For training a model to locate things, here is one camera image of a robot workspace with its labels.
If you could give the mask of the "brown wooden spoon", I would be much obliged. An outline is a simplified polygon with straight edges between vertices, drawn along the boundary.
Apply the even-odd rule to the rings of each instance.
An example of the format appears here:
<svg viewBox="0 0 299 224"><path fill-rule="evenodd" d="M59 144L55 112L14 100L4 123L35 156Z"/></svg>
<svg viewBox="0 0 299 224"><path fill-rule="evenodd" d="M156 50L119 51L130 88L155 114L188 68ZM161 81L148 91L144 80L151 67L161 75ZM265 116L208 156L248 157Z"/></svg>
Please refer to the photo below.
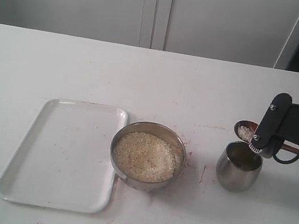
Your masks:
<svg viewBox="0 0 299 224"><path fill-rule="evenodd" d="M235 124L234 132L237 135L237 137L239 137L239 139L248 143L252 139L253 134L257 129L257 126L258 124L256 122L241 120ZM299 149L289 146L287 144L282 144L281 149L293 154L299 153Z"/></svg>

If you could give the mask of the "steel bowl of rice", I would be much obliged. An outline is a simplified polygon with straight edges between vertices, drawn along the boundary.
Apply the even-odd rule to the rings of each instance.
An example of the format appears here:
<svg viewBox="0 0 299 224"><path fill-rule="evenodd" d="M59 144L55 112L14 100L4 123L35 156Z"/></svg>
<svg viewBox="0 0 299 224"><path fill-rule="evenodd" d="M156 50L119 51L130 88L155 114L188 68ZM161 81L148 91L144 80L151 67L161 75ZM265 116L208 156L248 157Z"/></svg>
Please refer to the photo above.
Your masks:
<svg viewBox="0 0 299 224"><path fill-rule="evenodd" d="M181 138L159 123L135 122L111 141L110 158L118 177L138 190L155 191L176 180L187 155Z"/></svg>

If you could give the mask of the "small steel cup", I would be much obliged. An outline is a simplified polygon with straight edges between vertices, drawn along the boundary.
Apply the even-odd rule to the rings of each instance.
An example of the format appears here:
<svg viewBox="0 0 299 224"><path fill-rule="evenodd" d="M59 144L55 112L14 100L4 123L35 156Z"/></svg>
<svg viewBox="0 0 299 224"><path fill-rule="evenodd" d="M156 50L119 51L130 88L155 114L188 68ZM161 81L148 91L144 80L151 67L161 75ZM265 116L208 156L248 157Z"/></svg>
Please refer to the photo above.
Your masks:
<svg viewBox="0 0 299 224"><path fill-rule="evenodd" d="M231 142L217 160L217 179L228 191L246 191L256 182L262 169L262 160L247 143Z"/></svg>

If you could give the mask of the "white rectangular plastic tray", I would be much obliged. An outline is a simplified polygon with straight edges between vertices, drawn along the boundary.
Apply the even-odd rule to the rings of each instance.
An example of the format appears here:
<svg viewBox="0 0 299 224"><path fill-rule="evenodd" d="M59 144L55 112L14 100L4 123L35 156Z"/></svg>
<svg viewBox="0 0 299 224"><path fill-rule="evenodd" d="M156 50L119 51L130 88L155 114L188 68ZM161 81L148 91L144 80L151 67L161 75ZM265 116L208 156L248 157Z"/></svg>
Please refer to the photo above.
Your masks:
<svg viewBox="0 0 299 224"><path fill-rule="evenodd" d="M95 214L111 199L110 146L128 123L118 107L52 99L0 176L0 198L28 206Z"/></svg>

